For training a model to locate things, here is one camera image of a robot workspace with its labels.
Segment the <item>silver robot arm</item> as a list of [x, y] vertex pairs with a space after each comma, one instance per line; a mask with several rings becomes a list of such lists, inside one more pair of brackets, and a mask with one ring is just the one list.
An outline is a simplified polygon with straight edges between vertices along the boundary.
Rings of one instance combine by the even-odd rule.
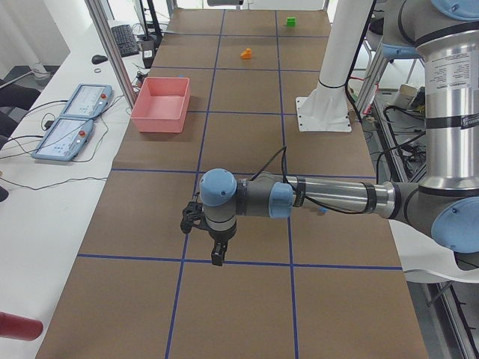
[[305, 201], [403, 222], [455, 252], [478, 250], [478, 3], [388, 1], [382, 44], [412, 46], [425, 62], [425, 178], [370, 184], [262, 172], [238, 180], [208, 171], [193, 220], [213, 238], [214, 265], [225, 260], [238, 216], [287, 218]]

